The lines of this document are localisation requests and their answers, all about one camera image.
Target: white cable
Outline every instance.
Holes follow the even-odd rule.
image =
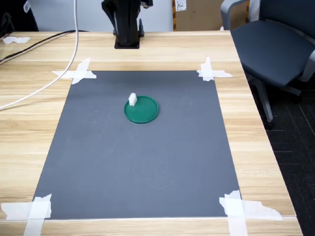
[[[11,102],[9,104],[6,104],[4,106],[1,106],[0,107],[0,110],[2,110],[3,108],[6,108],[6,107],[9,107],[9,106],[12,106],[18,102],[21,102],[25,99],[28,99],[29,97],[32,97],[33,95],[43,91],[44,89],[48,88],[50,85],[52,85],[54,82],[56,82],[57,80],[59,80],[66,72],[67,70],[70,68],[71,64],[73,63],[74,61],[74,58],[75,58],[75,55],[77,54],[77,51],[78,51],[78,42],[79,42],[79,32],[78,32],[78,20],[77,20],[77,0],[74,0],[74,23],[75,23],[75,47],[74,47],[74,52],[73,52],[73,55],[72,55],[72,58],[68,64],[68,66],[65,68],[64,72],[58,76],[57,78],[55,78],[52,82],[50,82],[49,84],[45,85],[44,87],[42,87],[41,89],[31,93],[30,95],[27,95],[26,97],[23,97],[15,102]]]

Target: gray office chair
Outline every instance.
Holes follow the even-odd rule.
[[[245,1],[222,3],[225,30],[231,30],[231,8]],[[297,30],[315,38],[315,0],[261,0],[259,20],[231,31],[247,79],[257,88],[269,128],[273,116],[264,83],[299,96],[301,91],[287,84],[294,79],[306,82],[315,72],[315,45]]]

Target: chair armrest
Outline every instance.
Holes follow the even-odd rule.
[[[315,73],[315,50],[312,52],[308,62],[306,63],[304,72],[300,77],[300,81],[307,82]]]
[[[221,5],[221,17],[224,30],[231,30],[230,10],[233,6],[246,2],[248,0],[224,0]]]

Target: chair backrest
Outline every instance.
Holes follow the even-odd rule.
[[[259,19],[284,23],[315,38],[315,0],[261,0]]]

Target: masking tape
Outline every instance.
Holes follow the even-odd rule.
[[[13,43],[13,42],[16,42],[16,43],[27,43],[31,38],[29,37],[21,37],[21,38],[16,38],[16,37],[6,37],[6,38],[3,38],[3,42],[5,44],[10,44],[10,43]]]
[[[7,220],[27,220],[24,236],[40,236],[45,218],[51,216],[51,194],[30,203],[2,203]]]
[[[233,191],[219,198],[227,215],[231,236],[248,236],[245,219],[264,219],[282,221],[279,212],[265,207],[261,202],[241,200],[240,191]]]
[[[80,64],[78,64],[78,67],[75,71],[67,71],[62,78],[64,79],[71,79],[72,80],[72,85],[80,82],[82,79],[96,79],[96,75],[93,74],[92,71],[88,71],[89,64],[90,64],[91,58],[86,58],[83,60]],[[52,71],[56,75],[60,76],[63,71]]]
[[[226,73],[224,70],[212,70],[210,57],[207,57],[206,62],[202,63],[201,70],[197,70],[199,77],[202,77],[204,81],[214,80],[216,78],[231,78],[231,74]]]

